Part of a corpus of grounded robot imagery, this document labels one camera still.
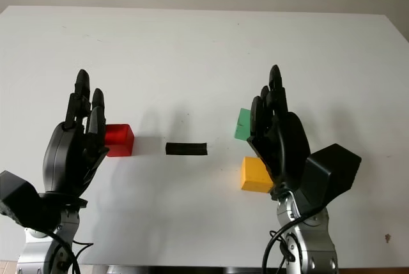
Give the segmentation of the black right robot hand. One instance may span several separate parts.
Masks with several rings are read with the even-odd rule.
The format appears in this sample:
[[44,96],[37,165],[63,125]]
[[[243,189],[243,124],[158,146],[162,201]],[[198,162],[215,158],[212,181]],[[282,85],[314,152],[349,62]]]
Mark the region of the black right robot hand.
[[270,70],[268,85],[252,101],[247,142],[273,182],[270,191],[273,200],[299,188],[311,150],[301,120],[288,110],[277,65]]

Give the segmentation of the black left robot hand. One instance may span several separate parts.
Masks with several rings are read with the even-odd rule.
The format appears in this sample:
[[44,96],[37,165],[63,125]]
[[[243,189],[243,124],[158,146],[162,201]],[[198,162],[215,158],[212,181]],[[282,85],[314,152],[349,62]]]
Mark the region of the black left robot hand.
[[80,201],[106,157],[104,94],[90,95],[89,74],[79,70],[65,119],[54,129],[43,159],[45,195]]

